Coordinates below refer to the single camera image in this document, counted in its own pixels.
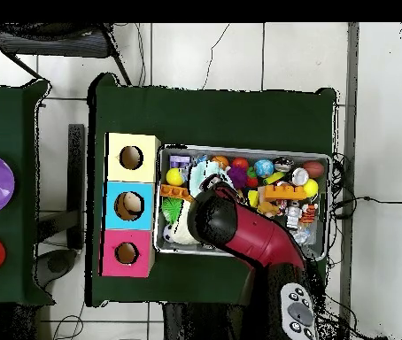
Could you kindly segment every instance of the red ball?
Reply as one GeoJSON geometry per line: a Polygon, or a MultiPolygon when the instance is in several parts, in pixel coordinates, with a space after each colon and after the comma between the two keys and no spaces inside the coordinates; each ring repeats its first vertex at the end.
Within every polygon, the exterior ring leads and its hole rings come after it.
{"type": "Polygon", "coordinates": [[[302,167],[308,172],[308,176],[310,176],[311,179],[315,179],[324,174],[324,166],[315,160],[305,162],[302,167]]]}
{"type": "Polygon", "coordinates": [[[246,171],[248,169],[248,161],[245,158],[235,158],[231,163],[231,166],[236,166],[246,171]]]}

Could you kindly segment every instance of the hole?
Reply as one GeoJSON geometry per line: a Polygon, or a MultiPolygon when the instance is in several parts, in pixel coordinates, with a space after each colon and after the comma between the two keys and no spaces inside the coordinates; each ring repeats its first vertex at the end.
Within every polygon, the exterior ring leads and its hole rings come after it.
{"type": "Polygon", "coordinates": [[[114,211],[123,220],[137,220],[144,211],[144,199],[134,191],[120,193],[114,201],[114,211]]]}
{"type": "Polygon", "coordinates": [[[122,243],[114,250],[114,256],[118,262],[125,265],[132,265],[138,259],[138,249],[133,243],[122,243]]]}
{"type": "Polygon", "coordinates": [[[120,164],[126,169],[138,169],[143,164],[143,152],[136,146],[124,147],[120,151],[120,164]]]}

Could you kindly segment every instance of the pink box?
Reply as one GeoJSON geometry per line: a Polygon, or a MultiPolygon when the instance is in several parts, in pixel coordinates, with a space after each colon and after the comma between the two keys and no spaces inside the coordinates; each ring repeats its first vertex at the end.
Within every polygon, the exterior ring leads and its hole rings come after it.
{"type": "Polygon", "coordinates": [[[102,276],[129,276],[147,278],[154,264],[152,232],[139,229],[106,229],[102,276]],[[116,259],[115,250],[122,243],[131,243],[138,250],[136,261],[123,264],[116,259]]]}

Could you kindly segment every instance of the stacked cubes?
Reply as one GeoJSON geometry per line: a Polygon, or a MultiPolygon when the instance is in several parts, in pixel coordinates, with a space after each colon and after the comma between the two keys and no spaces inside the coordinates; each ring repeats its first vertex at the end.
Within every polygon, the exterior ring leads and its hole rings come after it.
{"type": "Polygon", "coordinates": [[[154,135],[105,135],[102,276],[149,276],[154,262],[152,218],[159,146],[154,135]]]}

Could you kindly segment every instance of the blue ball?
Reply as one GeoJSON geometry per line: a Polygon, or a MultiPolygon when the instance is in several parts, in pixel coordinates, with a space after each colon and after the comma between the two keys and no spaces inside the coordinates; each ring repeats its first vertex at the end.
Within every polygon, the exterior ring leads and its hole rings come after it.
{"type": "Polygon", "coordinates": [[[274,172],[274,163],[269,159],[260,159],[254,164],[256,175],[266,179],[274,172]]]}

